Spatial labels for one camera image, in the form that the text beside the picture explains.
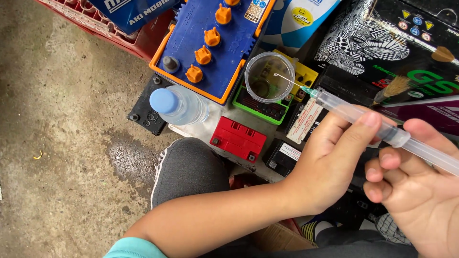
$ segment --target brush bristles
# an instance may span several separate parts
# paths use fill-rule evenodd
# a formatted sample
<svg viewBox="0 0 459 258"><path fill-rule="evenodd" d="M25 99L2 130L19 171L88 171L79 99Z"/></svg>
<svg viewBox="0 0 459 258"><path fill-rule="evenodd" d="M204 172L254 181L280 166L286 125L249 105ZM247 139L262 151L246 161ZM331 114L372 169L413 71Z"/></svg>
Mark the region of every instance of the brush bristles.
<svg viewBox="0 0 459 258"><path fill-rule="evenodd" d="M409 89L409 81L411 79L406 76L397 76L384 90L386 98L398 95Z"/></svg>

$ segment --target water bottle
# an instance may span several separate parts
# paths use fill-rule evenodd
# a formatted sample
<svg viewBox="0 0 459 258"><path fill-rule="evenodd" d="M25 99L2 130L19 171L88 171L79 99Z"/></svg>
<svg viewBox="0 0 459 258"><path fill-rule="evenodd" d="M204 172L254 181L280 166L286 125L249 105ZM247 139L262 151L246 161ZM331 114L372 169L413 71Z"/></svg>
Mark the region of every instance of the water bottle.
<svg viewBox="0 0 459 258"><path fill-rule="evenodd" d="M174 125L202 123L209 116L206 100L180 85L153 91L150 106L164 121Z"/></svg>

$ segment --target blue battery box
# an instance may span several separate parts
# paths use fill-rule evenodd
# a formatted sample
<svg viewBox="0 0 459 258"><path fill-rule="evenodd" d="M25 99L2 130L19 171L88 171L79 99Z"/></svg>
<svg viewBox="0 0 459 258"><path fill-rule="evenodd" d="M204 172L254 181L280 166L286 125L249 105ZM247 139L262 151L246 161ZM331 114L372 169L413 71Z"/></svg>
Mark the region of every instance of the blue battery box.
<svg viewBox="0 0 459 258"><path fill-rule="evenodd" d="M90 0L126 34L132 34L180 0Z"/></svg>
<svg viewBox="0 0 459 258"><path fill-rule="evenodd" d="M275 0L188 0L150 62L156 73L224 105Z"/></svg>

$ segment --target syringe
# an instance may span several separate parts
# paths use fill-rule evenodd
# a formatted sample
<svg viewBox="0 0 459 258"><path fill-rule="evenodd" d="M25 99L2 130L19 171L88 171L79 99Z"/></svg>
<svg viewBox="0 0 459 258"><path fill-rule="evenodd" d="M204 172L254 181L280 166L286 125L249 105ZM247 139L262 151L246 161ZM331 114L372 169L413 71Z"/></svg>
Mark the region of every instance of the syringe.
<svg viewBox="0 0 459 258"><path fill-rule="evenodd" d="M274 76L281 76L282 78L288 80L278 73L275 73ZM321 105L323 108L335 113L350 123L355 123L355 121L366 112L336 97L335 95L326 92L322 88L312 90L299 84L296 85L300 86L300 88L308 93L311 98L316 99L316 104ZM432 148L423 142L411 138L411 134L409 132L397 128L383 120L376 136L392 145L394 148L401 147L419 156L420 158L431 162L432 164L456 176L459 176L458 159L453 158L435 148Z"/></svg>

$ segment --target plastic cup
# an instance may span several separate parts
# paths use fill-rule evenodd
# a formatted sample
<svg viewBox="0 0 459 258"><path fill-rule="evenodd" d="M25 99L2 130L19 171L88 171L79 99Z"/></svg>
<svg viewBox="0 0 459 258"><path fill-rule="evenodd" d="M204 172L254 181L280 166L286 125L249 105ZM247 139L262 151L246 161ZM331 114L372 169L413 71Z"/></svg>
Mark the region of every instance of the plastic cup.
<svg viewBox="0 0 459 258"><path fill-rule="evenodd" d="M295 69L283 55L265 52L247 63L245 72L247 91L261 103L275 103L288 96L295 80Z"/></svg>

